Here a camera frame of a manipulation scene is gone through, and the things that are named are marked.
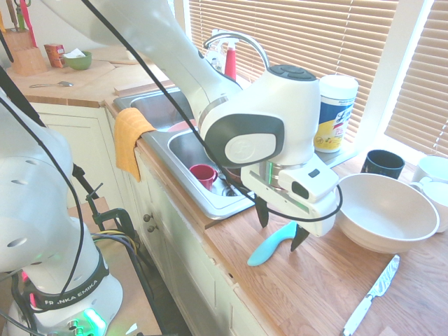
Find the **window blinds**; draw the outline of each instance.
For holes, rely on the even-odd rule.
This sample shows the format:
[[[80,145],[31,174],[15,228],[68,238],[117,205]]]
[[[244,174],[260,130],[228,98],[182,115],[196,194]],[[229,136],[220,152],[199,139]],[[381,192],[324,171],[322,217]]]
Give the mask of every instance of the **window blinds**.
[[[448,1],[435,0],[386,135],[448,157]]]
[[[318,78],[353,76],[359,82],[346,138],[361,121],[397,1],[190,0],[192,39],[202,44],[212,29],[248,34],[265,49],[272,65],[294,64]],[[237,44],[237,73],[254,81],[264,71],[257,52]]]

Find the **stainless steel sink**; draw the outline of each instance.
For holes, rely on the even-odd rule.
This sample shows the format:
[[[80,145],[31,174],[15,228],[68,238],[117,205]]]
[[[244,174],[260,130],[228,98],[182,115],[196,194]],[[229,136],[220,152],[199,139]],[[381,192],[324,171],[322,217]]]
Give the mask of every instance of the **stainless steel sink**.
[[[168,89],[174,100],[193,119],[190,105],[178,88]],[[205,153],[201,143],[191,129],[177,132],[167,130],[183,119],[161,91],[117,98],[114,101],[121,109],[135,107],[145,116],[157,131],[147,132],[142,138],[159,155],[177,181],[184,187],[206,216],[223,219],[253,205],[238,190],[235,190],[223,174],[208,191],[191,173],[189,168],[197,164],[207,164],[220,173],[218,167]]]

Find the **knife block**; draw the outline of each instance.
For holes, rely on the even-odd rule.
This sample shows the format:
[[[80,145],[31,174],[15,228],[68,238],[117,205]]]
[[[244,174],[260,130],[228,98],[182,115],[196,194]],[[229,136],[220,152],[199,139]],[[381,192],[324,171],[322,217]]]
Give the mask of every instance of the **knife block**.
[[[14,58],[11,66],[15,73],[33,76],[48,71],[41,51],[33,46],[28,30],[7,29],[4,37]]]

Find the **white mug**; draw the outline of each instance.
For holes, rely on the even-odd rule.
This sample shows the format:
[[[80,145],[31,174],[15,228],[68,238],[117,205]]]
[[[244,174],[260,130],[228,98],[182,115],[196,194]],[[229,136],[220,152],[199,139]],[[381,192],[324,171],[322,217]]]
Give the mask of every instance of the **white mug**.
[[[448,183],[448,159],[440,156],[426,156],[419,161],[412,182],[419,182],[423,177],[433,181]]]
[[[448,229],[448,183],[434,181],[431,177],[423,177],[420,182],[413,182],[410,185],[434,204],[440,217],[437,232]]]

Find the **red bottle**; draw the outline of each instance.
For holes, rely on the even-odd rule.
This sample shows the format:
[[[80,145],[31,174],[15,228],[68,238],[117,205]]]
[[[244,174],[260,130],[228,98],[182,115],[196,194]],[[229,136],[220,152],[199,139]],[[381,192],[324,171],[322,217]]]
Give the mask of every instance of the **red bottle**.
[[[229,46],[227,47],[224,74],[231,77],[234,81],[237,79],[237,56],[235,42],[233,41],[229,42]]]

